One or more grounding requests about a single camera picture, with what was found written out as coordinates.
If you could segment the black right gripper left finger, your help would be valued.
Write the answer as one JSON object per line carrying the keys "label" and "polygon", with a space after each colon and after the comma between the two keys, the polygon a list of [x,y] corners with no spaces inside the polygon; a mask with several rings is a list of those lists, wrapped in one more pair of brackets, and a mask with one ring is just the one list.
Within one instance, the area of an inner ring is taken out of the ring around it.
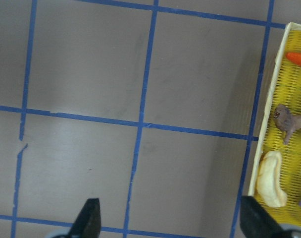
{"label": "black right gripper left finger", "polygon": [[100,200],[89,198],[70,229],[71,238],[98,238],[101,231]]}

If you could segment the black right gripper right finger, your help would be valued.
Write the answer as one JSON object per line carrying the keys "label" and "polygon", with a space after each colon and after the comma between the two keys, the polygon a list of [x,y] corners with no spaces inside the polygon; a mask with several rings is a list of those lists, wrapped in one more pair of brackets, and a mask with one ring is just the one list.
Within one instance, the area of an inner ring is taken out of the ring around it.
{"label": "black right gripper right finger", "polygon": [[291,237],[252,196],[241,198],[240,228],[246,238]]}

